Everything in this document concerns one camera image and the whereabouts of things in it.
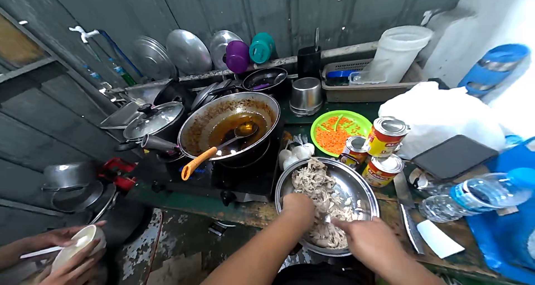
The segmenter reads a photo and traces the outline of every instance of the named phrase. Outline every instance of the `shredded chicken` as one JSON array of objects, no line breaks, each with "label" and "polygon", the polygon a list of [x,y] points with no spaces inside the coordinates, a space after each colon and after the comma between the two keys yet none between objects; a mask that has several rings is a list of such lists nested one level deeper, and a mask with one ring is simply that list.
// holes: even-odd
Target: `shredded chicken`
[{"label": "shredded chicken", "polygon": [[308,165],[291,174],[291,183],[295,192],[310,197],[316,206],[314,226],[310,231],[310,241],[319,247],[345,248],[346,234],[332,223],[324,222],[325,215],[339,220],[359,220],[360,209],[353,209],[352,197],[345,201],[334,190],[336,180],[327,175],[327,166],[316,158],[311,158]]}]

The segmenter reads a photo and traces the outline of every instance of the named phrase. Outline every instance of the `gray wall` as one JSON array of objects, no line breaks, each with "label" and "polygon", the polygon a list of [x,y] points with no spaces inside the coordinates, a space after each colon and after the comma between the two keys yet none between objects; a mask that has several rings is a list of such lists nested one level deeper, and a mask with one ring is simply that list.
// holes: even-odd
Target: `gray wall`
[{"label": "gray wall", "polygon": [[[68,30],[104,29],[132,60],[131,42],[139,35],[162,44],[173,29],[186,29],[205,44],[218,30],[230,30],[246,43],[259,32],[270,33],[280,57],[296,55],[313,44],[320,28],[320,45],[331,49],[378,40],[381,33],[400,25],[419,25],[427,10],[445,11],[458,0],[0,0],[0,6],[44,42],[72,68],[92,81],[82,68],[90,65],[115,87],[126,84],[105,62],[97,62],[83,47],[80,36]],[[112,50],[97,37],[91,42],[103,55]],[[99,111],[61,67],[46,66],[32,76],[0,85],[0,197],[49,207],[39,191],[46,165],[113,154],[114,140],[96,125]],[[124,62],[122,65],[137,78]],[[85,88],[96,96],[96,90]],[[43,231],[43,223],[28,226],[31,215],[0,207],[0,227],[24,221],[21,233]]]}]

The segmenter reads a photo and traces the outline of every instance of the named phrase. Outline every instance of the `green table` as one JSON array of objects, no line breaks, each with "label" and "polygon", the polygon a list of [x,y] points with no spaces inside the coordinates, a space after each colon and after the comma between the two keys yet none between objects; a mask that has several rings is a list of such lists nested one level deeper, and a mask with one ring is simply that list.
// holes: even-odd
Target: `green table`
[{"label": "green table", "polygon": [[[292,135],[306,134],[310,138],[312,122],[321,114],[332,110],[351,110],[360,113],[371,122],[376,119],[381,102],[375,103],[326,103],[314,116],[296,117],[290,109],[288,101],[279,100],[281,106],[281,118],[284,119],[284,129]],[[321,151],[316,156],[325,156]],[[438,224],[438,227],[449,235],[453,240],[466,248],[465,251],[440,259],[431,249],[425,245],[426,255],[414,253],[409,238],[401,223],[398,202],[393,185],[383,188],[373,188],[378,199],[381,218],[389,224],[403,243],[405,249],[415,259],[425,264],[432,265],[435,270],[447,270],[449,273],[460,273],[481,277],[496,281],[497,275],[489,270],[483,261],[483,256],[472,236],[472,233],[464,219]],[[140,200],[148,205],[179,209],[181,211],[205,215],[218,220],[232,221],[254,227],[265,227],[277,216],[274,203],[246,202],[233,203],[225,207],[221,200],[181,193],[154,193],[150,184],[138,182],[128,194],[128,198]],[[418,211],[411,213],[416,223],[423,221]]]}]

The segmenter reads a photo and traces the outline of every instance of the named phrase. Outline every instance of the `hand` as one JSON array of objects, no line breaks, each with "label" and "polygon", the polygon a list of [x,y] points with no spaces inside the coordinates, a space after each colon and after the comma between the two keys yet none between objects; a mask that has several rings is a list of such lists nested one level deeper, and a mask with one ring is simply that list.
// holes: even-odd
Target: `hand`
[{"label": "hand", "polygon": [[392,229],[380,218],[372,219],[353,222],[333,219],[332,223],[346,233],[351,253],[375,272],[388,268],[388,261],[396,265],[409,259]]},{"label": "hand", "polygon": [[88,258],[98,242],[100,239],[91,241],[39,285],[83,285],[92,279],[97,273],[97,262],[106,252],[102,249]]},{"label": "hand", "polygon": [[[104,224],[106,224],[106,221],[99,221],[95,225],[98,227],[102,227]],[[46,233],[36,235],[34,237],[30,237],[29,241],[30,241],[31,251],[38,251],[44,248],[55,247],[55,246],[68,247],[69,245],[75,243],[72,240],[70,240],[72,236],[74,236],[84,227],[87,227],[87,226],[77,226],[77,227],[51,230]]]},{"label": "hand", "polygon": [[302,222],[306,229],[309,229],[314,224],[314,213],[316,207],[312,200],[301,193],[291,193],[284,196],[283,210],[281,215],[288,215]]}]

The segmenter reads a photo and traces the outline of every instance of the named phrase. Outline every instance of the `white bowl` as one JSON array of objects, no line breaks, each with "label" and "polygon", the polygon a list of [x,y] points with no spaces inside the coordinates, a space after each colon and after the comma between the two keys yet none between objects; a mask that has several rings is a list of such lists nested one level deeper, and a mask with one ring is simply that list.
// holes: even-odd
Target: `white bowl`
[{"label": "white bowl", "polygon": [[94,254],[106,247],[106,237],[104,236],[104,232],[96,225],[91,224],[90,226],[81,229],[78,233],[76,233],[76,235],[72,236],[71,240],[77,242],[84,236],[87,236],[87,238],[83,242],[65,247],[59,252],[59,254],[56,256],[56,259],[54,259],[54,262],[52,262],[52,271],[62,267],[72,256],[74,256],[78,251],[95,239],[100,239],[101,241],[93,249],[91,254]]}]

